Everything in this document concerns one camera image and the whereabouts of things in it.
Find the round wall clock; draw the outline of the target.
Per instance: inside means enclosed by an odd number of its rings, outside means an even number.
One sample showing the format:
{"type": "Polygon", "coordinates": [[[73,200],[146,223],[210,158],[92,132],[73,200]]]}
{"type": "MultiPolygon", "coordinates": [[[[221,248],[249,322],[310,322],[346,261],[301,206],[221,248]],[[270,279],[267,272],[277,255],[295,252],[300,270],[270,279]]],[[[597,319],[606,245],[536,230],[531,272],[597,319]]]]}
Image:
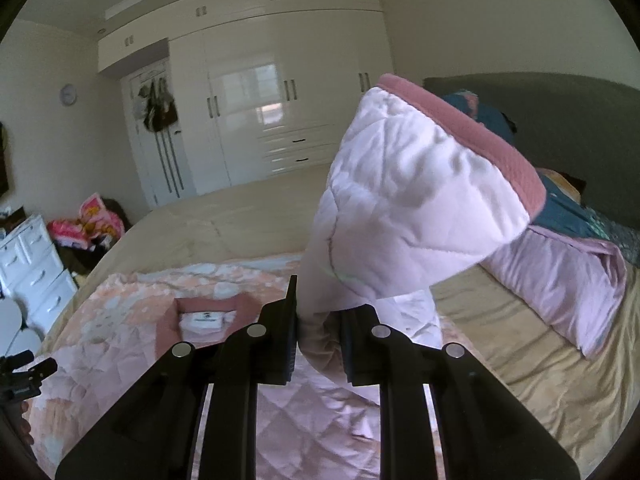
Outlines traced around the round wall clock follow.
{"type": "Polygon", "coordinates": [[[64,84],[58,96],[63,106],[73,106],[77,102],[77,89],[73,84],[64,84]]]}

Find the peach patterned quilt blanket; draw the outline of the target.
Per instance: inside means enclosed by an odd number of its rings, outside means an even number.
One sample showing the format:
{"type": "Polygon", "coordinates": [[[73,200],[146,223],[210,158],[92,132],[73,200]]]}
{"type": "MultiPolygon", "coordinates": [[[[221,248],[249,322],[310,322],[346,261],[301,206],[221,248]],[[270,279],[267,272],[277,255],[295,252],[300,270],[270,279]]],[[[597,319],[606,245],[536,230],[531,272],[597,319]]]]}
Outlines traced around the peach patterned quilt blanket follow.
{"type": "MultiPolygon", "coordinates": [[[[200,263],[150,274],[109,276],[50,333],[58,370],[27,419],[48,476],[156,360],[156,326],[178,298],[221,300],[247,292],[261,304],[285,294],[299,255],[200,263]]],[[[343,388],[303,356],[285,387],[257,390],[256,472],[261,479],[375,479],[380,411],[375,388],[343,388]]]]}

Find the pink cartoon blanket pile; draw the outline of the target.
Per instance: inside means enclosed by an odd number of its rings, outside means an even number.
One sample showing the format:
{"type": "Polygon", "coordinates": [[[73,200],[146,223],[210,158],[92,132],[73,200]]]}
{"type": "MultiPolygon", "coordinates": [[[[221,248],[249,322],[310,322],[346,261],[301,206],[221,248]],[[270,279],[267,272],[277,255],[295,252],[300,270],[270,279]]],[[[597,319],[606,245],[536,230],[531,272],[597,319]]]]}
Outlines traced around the pink cartoon blanket pile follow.
{"type": "Polygon", "coordinates": [[[107,208],[101,195],[94,193],[81,204],[75,219],[52,220],[47,230],[62,247],[110,249],[124,236],[125,225],[116,212],[107,208]]]}

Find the teal and pink duvet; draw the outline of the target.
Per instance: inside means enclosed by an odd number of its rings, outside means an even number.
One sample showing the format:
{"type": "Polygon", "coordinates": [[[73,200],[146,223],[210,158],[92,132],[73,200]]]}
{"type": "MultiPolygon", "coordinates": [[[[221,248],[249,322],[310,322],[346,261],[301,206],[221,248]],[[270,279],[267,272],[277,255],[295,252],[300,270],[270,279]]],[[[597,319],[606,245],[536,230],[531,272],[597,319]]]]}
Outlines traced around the teal and pink duvet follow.
{"type": "Polygon", "coordinates": [[[603,349],[622,305],[639,232],[580,203],[562,174],[539,168],[544,208],[482,267],[587,359],[603,349]]]}

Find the white glossy wardrobe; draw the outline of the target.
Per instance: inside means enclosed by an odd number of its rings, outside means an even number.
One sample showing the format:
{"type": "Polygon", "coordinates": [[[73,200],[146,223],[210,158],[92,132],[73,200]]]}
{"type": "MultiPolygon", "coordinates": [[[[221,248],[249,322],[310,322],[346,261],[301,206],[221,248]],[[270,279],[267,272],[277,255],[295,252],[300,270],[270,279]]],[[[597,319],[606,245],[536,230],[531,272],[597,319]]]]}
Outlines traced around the white glossy wardrobe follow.
{"type": "Polygon", "coordinates": [[[380,0],[178,0],[98,43],[102,74],[157,58],[200,194],[329,162],[393,68],[380,0]]]}

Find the dark green headboard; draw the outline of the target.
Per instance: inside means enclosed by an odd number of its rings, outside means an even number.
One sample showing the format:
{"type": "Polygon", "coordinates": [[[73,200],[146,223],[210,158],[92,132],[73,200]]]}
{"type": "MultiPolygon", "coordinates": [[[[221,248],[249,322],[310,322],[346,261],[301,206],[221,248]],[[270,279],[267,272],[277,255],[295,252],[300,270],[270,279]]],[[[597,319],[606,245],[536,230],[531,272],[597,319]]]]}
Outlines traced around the dark green headboard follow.
{"type": "Polygon", "coordinates": [[[428,77],[423,87],[438,96],[474,92],[514,122],[515,145],[534,165],[585,181],[588,206],[638,228],[638,89],[555,73],[428,77]]]}

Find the pink quilted jacket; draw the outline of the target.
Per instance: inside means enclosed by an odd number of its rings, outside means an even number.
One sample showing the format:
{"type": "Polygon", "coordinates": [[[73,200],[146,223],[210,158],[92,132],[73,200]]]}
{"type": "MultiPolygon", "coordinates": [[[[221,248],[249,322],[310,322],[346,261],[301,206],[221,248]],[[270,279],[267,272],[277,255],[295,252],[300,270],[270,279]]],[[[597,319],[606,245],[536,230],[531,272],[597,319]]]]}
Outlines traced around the pink quilted jacket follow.
{"type": "MultiPolygon", "coordinates": [[[[536,170],[511,144],[415,84],[383,76],[361,100],[314,217],[296,275],[296,352],[348,382],[338,312],[370,304],[408,337],[404,302],[513,242],[545,201],[536,170]]],[[[460,344],[412,342],[414,384],[355,386],[378,389],[382,477],[434,478],[435,442],[456,479],[473,465],[491,470],[501,455],[500,476],[532,472],[522,446],[549,443],[541,424],[460,344]]],[[[179,342],[170,352],[195,378],[213,364],[212,395],[226,404],[207,419],[201,476],[253,478],[262,384],[224,378],[224,342],[200,350],[179,342]]]]}

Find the white bedroom door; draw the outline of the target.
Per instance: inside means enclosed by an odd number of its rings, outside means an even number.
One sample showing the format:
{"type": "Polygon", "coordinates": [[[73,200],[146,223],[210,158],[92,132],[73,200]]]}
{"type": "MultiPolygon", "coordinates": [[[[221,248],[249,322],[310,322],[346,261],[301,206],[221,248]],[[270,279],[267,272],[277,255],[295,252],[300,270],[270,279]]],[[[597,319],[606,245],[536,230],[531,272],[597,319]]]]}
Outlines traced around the white bedroom door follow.
{"type": "Polygon", "coordinates": [[[180,122],[162,132],[152,133],[144,128],[140,118],[142,106],[138,102],[138,92],[144,84],[150,84],[160,76],[167,79],[169,91],[174,96],[168,58],[145,66],[120,81],[129,142],[145,199],[152,209],[195,195],[180,122]]]}

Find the white drawer chest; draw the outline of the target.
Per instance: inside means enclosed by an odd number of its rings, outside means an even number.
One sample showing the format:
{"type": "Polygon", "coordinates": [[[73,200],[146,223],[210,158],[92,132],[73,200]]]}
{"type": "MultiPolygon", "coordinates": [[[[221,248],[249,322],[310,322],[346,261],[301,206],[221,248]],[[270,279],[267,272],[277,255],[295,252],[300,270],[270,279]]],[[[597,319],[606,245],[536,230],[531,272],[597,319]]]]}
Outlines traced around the white drawer chest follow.
{"type": "Polygon", "coordinates": [[[77,292],[41,216],[1,240],[2,292],[18,303],[26,326],[46,336],[77,292]]]}

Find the tan bed sheet mattress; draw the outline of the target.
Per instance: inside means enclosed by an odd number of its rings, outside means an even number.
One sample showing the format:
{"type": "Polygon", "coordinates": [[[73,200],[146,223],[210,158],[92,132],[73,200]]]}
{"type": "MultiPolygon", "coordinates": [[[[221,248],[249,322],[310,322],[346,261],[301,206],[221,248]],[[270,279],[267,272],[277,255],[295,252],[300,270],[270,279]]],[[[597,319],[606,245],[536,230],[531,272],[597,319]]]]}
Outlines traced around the tan bed sheet mattress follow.
{"type": "MultiPolygon", "coordinates": [[[[98,263],[49,333],[59,334],[113,274],[150,274],[303,251],[326,180],[308,168],[158,208],[98,263]]],[[[628,264],[625,295],[601,353],[588,360],[482,266],[434,288],[446,341],[468,344],[591,474],[639,404],[639,270],[628,264]]],[[[49,356],[48,335],[41,352],[49,356]]]]}

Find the bags hanging on door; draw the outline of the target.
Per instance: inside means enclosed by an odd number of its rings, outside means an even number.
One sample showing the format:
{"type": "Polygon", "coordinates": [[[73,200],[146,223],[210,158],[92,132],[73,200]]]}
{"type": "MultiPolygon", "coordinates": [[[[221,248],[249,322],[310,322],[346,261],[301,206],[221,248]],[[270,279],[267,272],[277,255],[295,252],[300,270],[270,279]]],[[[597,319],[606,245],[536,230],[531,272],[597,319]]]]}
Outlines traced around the bags hanging on door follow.
{"type": "Polygon", "coordinates": [[[175,99],[164,76],[144,84],[138,92],[138,102],[142,106],[140,118],[149,132],[162,132],[178,122],[175,99]]]}

